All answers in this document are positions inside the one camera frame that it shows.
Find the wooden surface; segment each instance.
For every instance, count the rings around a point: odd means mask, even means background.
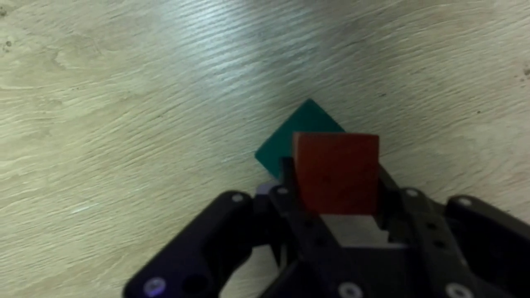
[[[0,0],[0,297],[119,297],[269,179],[252,154],[308,96],[403,186],[530,221],[529,29],[527,0]]]

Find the light wooden table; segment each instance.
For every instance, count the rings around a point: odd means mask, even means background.
[[[0,297],[111,298],[307,98],[530,221],[527,0],[0,0]],[[260,292],[255,260],[225,297]]]

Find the red block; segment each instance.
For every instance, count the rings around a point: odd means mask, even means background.
[[[375,214],[378,159],[378,136],[297,134],[295,168],[303,204],[315,214]]]

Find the screw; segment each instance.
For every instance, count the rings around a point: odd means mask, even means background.
[[[159,295],[163,295],[166,292],[166,280],[161,279],[161,277],[156,277],[156,279],[151,279],[146,282],[144,285],[144,293],[149,297],[149,298],[156,298]]]
[[[280,194],[280,196],[287,196],[287,194],[288,194],[288,189],[280,187],[280,189],[278,189],[278,194]]]
[[[345,282],[338,287],[340,298],[363,298],[363,290],[356,283]]]
[[[459,199],[459,204],[461,204],[461,206],[466,206],[466,207],[471,207],[474,202],[472,202],[471,199],[467,199],[467,197],[461,197],[461,199]]]
[[[404,194],[409,197],[419,197],[419,192],[416,189],[406,189]]]
[[[244,202],[244,201],[245,201],[245,197],[240,194],[232,196],[232,202]]]
[[[446,293],[451,298],[474,298],[474,293],[461,283],[449,283]]]

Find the teal square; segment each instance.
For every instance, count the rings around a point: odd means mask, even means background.
[[[345,133],[345,130],[313,100],[307,100],[255,153],[255,159],[274,176],[280,161],[293,156],[297,133]]]

